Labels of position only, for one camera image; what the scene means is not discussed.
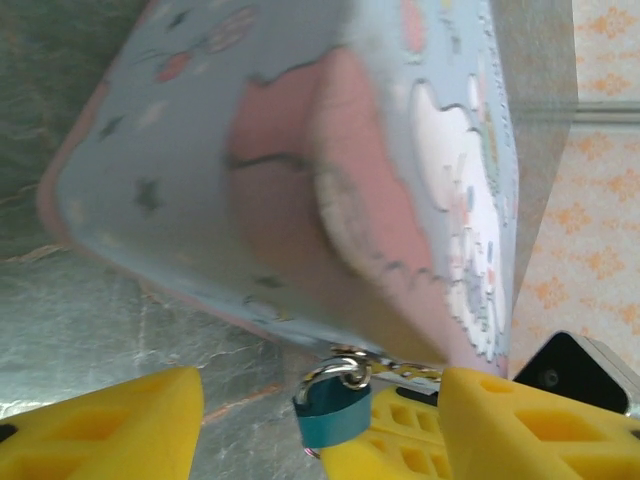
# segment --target cartoon character print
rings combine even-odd
[[[427,44],[427,22],[419,0],[400,0],[403,43],[408,63],[422,63]]]
[[[313,132],[316,191],[331,241],[405,319],[446,348],[446,285],[433,277],[429,239],[388,158],[369,74],[348,51],[328,72]]]
[[[482,161],[487,173],[489,188],[496,207],[502,209],[500,202],[500,162],[498,158],[498,141],[496,139],[495,124],[487,104],[487,79],[485,63],[482,55],[478,59],[478,74],[469,76],[469,101],[471,109],[478,115],[480,132],[482,135]]]
[[[387,321],[400,311],[420,330],[425,330],[425,322],[432,322],[426,330],[444,348],[445,331],[437,328],[443,317],[451,318],[444,283],[433,282],[429,273],[429,244],[417,226],[407,189],[395,178],[386,157],[375,110],[368,74],[347,48],[335,48],[272,82],[253,79],[228,141],[233,218],[251,251],[287,283],[337,315],[370,319],[378,313],[367,313],[367,309],[387,311],[389,307],[368,301],[352,309],[354,298],[365,298],[357,293],[362,291],[362,280],[342,263],[353,250],[336,245],[335,231],[326,229],[329,225],[331,230],[331,222],[318,215],[318,203],[324,211],[322,205],[333,200],[319,187],[320,179],[327,180],[321,167],[330,162],[336,166],[332,172],[345,171],[366,197],[362,205],[367,210],[375,207],[376,212],[366,211],[360,217],[361,222],[371,218],[371,227],[360,230],[366,237],[363,241],[373,239],[367,247],[371,250],[363,250],[372,253],[363,266],[365,277],[384,284],[389,298],[401,297],[394,304],[396,310],[385,314]],[[387,200],[384,204],[378,201],[381,197]],[[412,301],[405,298],[408,291]],[[435,315],[425,320],[427,310]],[[377,329],[367,334],[376,342],[375,336],[384,332]],[[424,350],[422,340],[416,338],[416,342]]]
[[[449,245],[453,316],[479,354],[493,359],[505,331],[506,304],[500,255],[500,218],[481,160],[481,137],[467,132],[468,154],[458,165]]]
[[[159,1],[160,0],[149,0],[138,17],[134,25],[134,30],[140,28],[149,19],[153,11],[157,8]],[[61,212],[58,210],[58,204],[53,200],[56,197],[56,182],[67,159],[71,157],[78,145],[84,142],[93,131],[98,111],[107,99],[111,89],[109,81],[111,72],[116,65],[118,65],[118,62],[119,55],[113,59],[107,68],[101,82],[98,84],[91,95],[91,98],[89,98],[89,101],[84,106],[73,128],[62,142],[62,145],[58,148],[56,155],[51,161],[51,165],[42,177],[42,181],[38,187],[37,203],[42,222],[49,231],[55,232],[55,234],[65,243],[72,243],[72,241],[69,237],[69,232],[64,227],[64,221],[61,218]],[[62,205],[61,207],[63,210],[72,208],[71,205]]]
[[[241,42],[252,30],[258,15],[257,6],[242,7],[214,25],[207,33],[194,39],[187,49],[177,53],[147,50],[136,63],[159,61],[154,81],[169,82],[179,77],[196,56],[215,55]]]
[[[502,353],[507,312],[500,261],[502,223],[484,168],[483,137],[461,106],[438,107],[428,83],[418,83],[412,99],[423,183],[434,205],[449,212],[449,309],[477,353],[491,361]],[[485,115],[484,103],[475,105],[479,115]]]
[[[462,49],[462,39],[460,38],[460,32],[458,31],[454,17],[452,16],[452,0],[442,0],[440,6],[440,22],[442,22],[447,31],[449,63],[452,63],[453,57],[460,54]]]

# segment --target star print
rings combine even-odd
[[[261,287],[266,287],[266,288],[284,287],[284,284],[280,281],[280,279],[275,276],[258,277],[254,281],[256,282],[256,284],[260,285]]]
[[[187,18],[188,14],[189,14],[189,10],[183,10],[182,12],[177,13],[171,20],[171,23],[167,25],[167,32],[170,32],[177,26],[182,25],[184,23],[184,20]]]
[[[160,120],[160,117],[162,117],[162,113],[164,112],[164,109],[167,108],[167,105],[169,105],[169,102],[166,100],[149,105],[142,116],[138,119],[138,130],[142,130],[143,128],[146,128]]]
[[[136,190],[134,201],[145,216],[152,215],[162,206],[162,202],[158,199],[158,180],[141,178],[136,182]]]
[[[118,127],[120,126],[120,123],[123,119],[124,115],[120,115],[119,117],[113,117],[111,120],[109,120],[107,124],[102,128],[102,130],[100,130],[100,132],[98,133],[98,141],[101,142],[105,138],[110,137],[111,135],[116,133],[116,130],[118,130]]]
[[[451,37],[451,43],[453,44],[453,53],[455,54],[459,54],[460,53],[460,47],[461,47],[461,40],[460,37],[458,35],[454,35],[453,37]]]

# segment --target blue padlock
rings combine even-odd
[[[371,424],[371,367],[338,357],[303,380],[293,405],[308,453],[347,442]]]

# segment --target metal chain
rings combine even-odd
[[[371,382],[372,373],[371,366],[363,358],[344,355],[329,358],[304,376],[294,401],[298,405],[308,403],[311,387],[334,377],[340,377],[342,384],[350,390],[362,390]]]
[[[442,381],[442,372],[436,368],[416,363],[395,362],[376,353],[351,347],[335,347],[332,351],[336,356],[364,360],[371,365],[373,375],[393,373],[405,380],[423,378],[432,383],[440,383]]]

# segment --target wallpaper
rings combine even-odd
[[[640,130],[574,128],[518,297],[510,372],[557,330],[640,371]]]
[[[574,0],[580,100],[640,101],[640,3]]]

